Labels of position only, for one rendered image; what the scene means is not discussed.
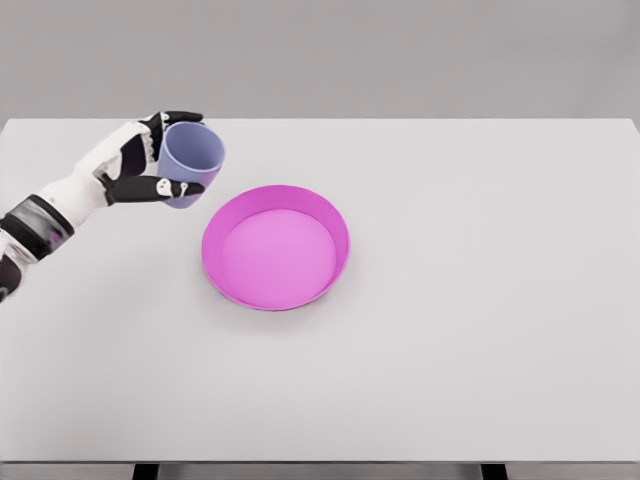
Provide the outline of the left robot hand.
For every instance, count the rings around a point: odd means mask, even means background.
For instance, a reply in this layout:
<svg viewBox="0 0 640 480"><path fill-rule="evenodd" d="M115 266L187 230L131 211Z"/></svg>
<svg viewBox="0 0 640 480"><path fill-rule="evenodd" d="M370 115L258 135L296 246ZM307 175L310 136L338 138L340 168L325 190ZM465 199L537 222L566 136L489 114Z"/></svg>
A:
<svg viewBox="0 0 640 480"><path fill-rule="evenodd" d="M106 207L168 201L186 208L206 190L199 184L159 177L157 163L169 126L183 121L204 124L202 120L199 113L167 111L126 123L82 158L74 173L90 174L103 184Z"/></svg>

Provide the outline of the lavender cup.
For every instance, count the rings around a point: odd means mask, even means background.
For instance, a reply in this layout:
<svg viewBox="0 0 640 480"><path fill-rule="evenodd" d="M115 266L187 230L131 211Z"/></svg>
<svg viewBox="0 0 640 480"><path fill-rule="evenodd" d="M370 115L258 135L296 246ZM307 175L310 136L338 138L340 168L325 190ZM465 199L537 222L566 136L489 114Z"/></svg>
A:
<svg viewBox="0 0 640 480"><path fill-rule="evenodd" d="M224 144L213 130L202 123L178 122L164 132L157 174L178 184L199 184L207 190L224 158Z"/></svg>

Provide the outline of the pink plate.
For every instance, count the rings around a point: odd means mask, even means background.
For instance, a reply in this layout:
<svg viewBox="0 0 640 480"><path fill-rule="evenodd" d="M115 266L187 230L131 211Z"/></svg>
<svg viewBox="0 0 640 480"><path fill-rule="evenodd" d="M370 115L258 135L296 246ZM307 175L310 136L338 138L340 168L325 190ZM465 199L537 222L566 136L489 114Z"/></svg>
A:
<svg viewBox="0 0 640 480"><path fill-rule="evenodd" d="M307 305L339 280L351 238L340 211L318 193L266 185L227 201L209 221L201 259L229 300L264 311Z"/></svg>

